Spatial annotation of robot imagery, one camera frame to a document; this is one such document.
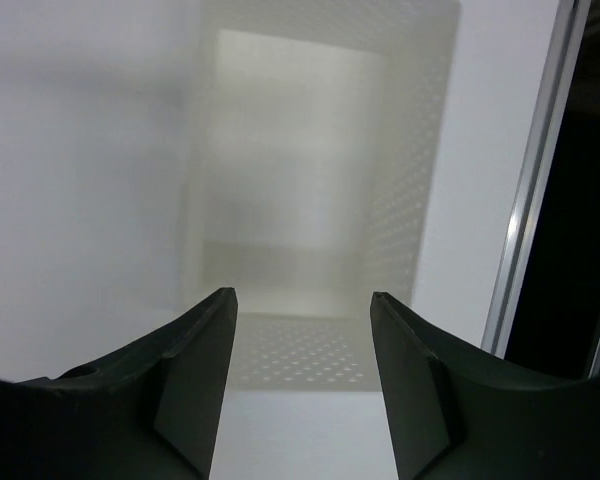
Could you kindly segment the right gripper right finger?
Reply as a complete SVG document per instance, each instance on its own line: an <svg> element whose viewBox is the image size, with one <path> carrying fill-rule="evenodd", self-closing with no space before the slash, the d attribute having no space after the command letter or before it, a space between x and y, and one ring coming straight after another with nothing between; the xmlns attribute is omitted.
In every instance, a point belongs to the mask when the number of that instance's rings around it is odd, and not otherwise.
<svg viewBox="0 0 600 480"><path fill-rule="evenodd" d="M370 319L399 478L600 479L600 375L509 363L386 292Z"/></svg>

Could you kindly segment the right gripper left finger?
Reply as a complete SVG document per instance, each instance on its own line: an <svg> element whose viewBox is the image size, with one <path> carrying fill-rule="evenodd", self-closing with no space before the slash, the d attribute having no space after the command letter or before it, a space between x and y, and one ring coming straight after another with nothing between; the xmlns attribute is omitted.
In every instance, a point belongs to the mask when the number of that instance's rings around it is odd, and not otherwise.
<svg viewBox="0 0 600 480"><path fill-rule="evenodd" d="M206 479L234 289L58 378L0 380L0 479Z"/></svg>

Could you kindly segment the white perforated plastic box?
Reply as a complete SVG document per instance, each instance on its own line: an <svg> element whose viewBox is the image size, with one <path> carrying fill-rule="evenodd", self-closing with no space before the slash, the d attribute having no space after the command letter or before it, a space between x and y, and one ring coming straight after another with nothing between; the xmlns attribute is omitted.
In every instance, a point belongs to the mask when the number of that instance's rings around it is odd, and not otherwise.
<svg viewBox="0 0 600 480"><path fill-rule="evenodd" d="M202 3L180 299L236 291L230 389L378 389L369 303L413 295L461 15Z"/></svg>

